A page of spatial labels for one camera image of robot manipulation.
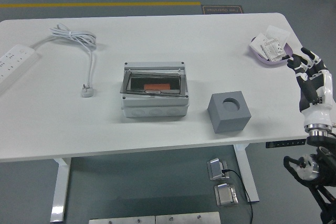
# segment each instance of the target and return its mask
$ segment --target power plug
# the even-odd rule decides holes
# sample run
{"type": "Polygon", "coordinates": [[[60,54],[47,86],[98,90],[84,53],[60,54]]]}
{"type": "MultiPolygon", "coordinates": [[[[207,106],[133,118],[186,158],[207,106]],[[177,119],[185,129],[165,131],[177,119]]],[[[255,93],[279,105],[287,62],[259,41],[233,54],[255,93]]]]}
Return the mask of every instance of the power plug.
{"type": "Polygon", "coordinates": [[[82,96],[83,97],[92,97],[93,96],[93,88],[91,88],[89,85],[85,86],[85,84],[83,84],[82,96]]]}
{"type": "Polygon", "coordinates": [[[0,58],[0,93],[8,88],[36,60],[33,48],[16,45],[0,58]]]}

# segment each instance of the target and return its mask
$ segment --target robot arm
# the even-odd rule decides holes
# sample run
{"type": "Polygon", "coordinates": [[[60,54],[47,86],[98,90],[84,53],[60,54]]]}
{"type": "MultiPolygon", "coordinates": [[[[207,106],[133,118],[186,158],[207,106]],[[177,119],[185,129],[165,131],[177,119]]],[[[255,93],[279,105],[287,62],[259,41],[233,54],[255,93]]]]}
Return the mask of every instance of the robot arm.
{"type": "Polygon", "coordinates": [[[332,130],[332,77],[321,58],[306,48],[301,51],[305,59],[293,54],[287,66],[295,71],[301,88],[300,112],[304,117],[304,129],[309,135],[327,136],[332,130]]]}
{"type": "Polygon", "coordinates": [[[298,160],[286,156],[283,165],[300,184],[309,188],[322,209],[322,222],[332,224],[336,223],[336,199],[325,188],[336,186],[336,138],[329,137],[334,135],[330,119],[332,77],[316,54],[306,48],[301,51],[306,57],[293,54],[287,66],[294,70],[301,89],[299,107],[305,116],[304,129],[309,134],[307,144],[316,146],[317,153],[306,154],[298,160]]]}

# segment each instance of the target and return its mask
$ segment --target purple bowl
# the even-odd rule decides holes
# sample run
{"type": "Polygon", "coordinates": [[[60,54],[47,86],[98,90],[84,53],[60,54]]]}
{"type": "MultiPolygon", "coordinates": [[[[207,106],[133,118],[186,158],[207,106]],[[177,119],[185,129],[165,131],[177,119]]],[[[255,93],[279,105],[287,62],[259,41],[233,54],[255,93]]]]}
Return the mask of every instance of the purple bowl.
{"type": "MultiPolygon", "coordinates": [[[[276,65],[276,64],[280,64],[283,62],[287,62],[288,59],[286,60],[279,60],[279,61],[270,61],[270,60],[265,60],[263,56],[261,56],[260,54],[258,54],[257,52],[255,52],[253,50],[253,48],[251,48],[253,53],[256,55],[257,59],[260,60],[262,63],[265,63],[267,65],[276,65]]],[[[293,54],[293,50],[291,49],[291,47],[286,43],[284,50],[286,52],[287,55],[291,56],[293,54]]]]}

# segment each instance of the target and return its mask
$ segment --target white paper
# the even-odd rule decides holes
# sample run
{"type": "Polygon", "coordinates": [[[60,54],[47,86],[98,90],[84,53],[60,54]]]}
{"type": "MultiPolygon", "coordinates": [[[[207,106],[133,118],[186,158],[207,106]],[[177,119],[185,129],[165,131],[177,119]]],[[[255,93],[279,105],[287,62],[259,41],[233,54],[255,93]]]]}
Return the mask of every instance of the white paper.
{"type": "Polygon", "coordinates": [[[258,36],[250,43],[250,47],[252,47],[252,49],[257,52],[260,56],[262,56],[265,60],[268,60],[268,57],[266,55],[266,53],[264,52],[262,45],[267,42],[268,39],[267,37],[260,33],[258,34],[258,36]]]}
{"type": "Polygon", "coordinates": [[[268,26],[266,33],[265,33],[265,36],[268,39],[277,38],[279,42],[281,43],[282,47],[285,47],[287,40],[289,38],[289,35],[290,35],[290,32],[280,29],[275,26],[268,26]]]}

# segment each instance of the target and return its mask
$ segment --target metal floor plate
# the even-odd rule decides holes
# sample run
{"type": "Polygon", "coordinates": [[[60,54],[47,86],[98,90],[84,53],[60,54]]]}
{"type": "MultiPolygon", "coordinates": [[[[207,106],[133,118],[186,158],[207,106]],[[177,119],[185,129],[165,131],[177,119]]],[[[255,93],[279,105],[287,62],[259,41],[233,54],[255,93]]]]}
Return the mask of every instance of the metal floor plate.
{"type": "Polygon", "coordinates": [[[184,215],[161,215],[156,224],[221,224],[219,212],[199,212],[184,215]]]}
{"type": "Polygon", "coordinates": [[[155,216],[90,220],[89,224],[155,224],[155,216]]]}
{"type": "Polygon", "coordinates": [[[89,224],[221,224],[219,212],[90,220],[89,224]]]}

